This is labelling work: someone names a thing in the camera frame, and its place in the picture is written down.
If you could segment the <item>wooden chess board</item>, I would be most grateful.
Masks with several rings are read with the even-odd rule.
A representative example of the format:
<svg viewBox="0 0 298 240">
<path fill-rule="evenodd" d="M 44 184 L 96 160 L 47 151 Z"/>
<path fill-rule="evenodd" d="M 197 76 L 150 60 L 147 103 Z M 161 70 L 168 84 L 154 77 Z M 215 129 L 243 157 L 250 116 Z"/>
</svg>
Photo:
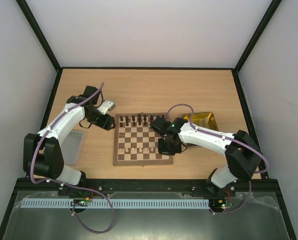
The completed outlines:
<svg viewBox="0 0 298 240">
<path fill-rule="evenodd" d="M 116 115 L 114 135 L 113 165 L 155 166 L 172 165 L 173 157 L 158 152 L 160 136 L 151 129 L 159 113 L 121 113 Z"/>
</svg>

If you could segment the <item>gold tin with pieces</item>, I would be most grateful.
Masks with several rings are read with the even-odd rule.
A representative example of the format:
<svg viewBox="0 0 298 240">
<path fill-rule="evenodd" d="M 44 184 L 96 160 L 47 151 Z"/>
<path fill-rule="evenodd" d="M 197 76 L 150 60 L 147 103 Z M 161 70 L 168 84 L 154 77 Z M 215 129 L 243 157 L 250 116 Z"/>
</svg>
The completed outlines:
<svg viewBox="0 0 298 240">
<path fill-rule="evenodd" d="M 182 118 L 189 121 L 190 120 L 190 114 L 184 114 L 182 115 Z M 200 127 L 207 128 L 210 130 L 218 131 L 218 126 L 214 117 L 214 114 L 212 112 L 198 112 L 193 114 L 192 118 L 193 124 L 196 124 Z M 183 146 L 187 146 L 188 148 L 196 148 L 199 147 L 198 145 L 194 145 L 192 143 L 183 143 Z"/>
</svg>

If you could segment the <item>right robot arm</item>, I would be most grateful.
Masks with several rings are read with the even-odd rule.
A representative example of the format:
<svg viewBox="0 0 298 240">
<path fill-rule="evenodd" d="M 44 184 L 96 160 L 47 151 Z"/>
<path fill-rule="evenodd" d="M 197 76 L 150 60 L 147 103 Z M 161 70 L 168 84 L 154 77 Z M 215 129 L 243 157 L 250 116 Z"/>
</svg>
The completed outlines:
<svg viewBox="0 0 298 240">
<path fill-rule="evenodd" d="M 151 129 L 160 136 L 158 152 L 161 155 L 173 156 L 182 152 L 183 145 L 196 145 L 226 158 L 227 164 L 214 169 L 206 180 L 206 189 L 213 196 L 219 195 L 234 181 L 249 182 L 261 162 L 260 149 L 243 130 L 219 132 L 183 118 L 169 122 L 160 116 L 151 122 Z"/>
</svg>

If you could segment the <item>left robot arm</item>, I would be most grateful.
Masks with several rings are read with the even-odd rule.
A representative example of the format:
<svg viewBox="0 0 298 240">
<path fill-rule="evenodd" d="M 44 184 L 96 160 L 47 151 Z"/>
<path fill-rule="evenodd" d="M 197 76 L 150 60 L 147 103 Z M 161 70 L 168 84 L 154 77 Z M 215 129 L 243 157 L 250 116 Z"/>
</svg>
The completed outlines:
<svg viewBox="0 0 298 240">
<path fill-rule="evenodd" d="M 36 134 L 27 134 L 23 145 L 23 170 L 33 184 L 59 183 L 77 189 L 84 173 L 64 162 L 61 150 L 65 138 L 83 120 L 106 131 L 115 128 L 109 111 L 115 103 L 103 97 L 102 87 L 86 86 L 83 94 L 71 96 L 61 113 Z"/>
</svg>

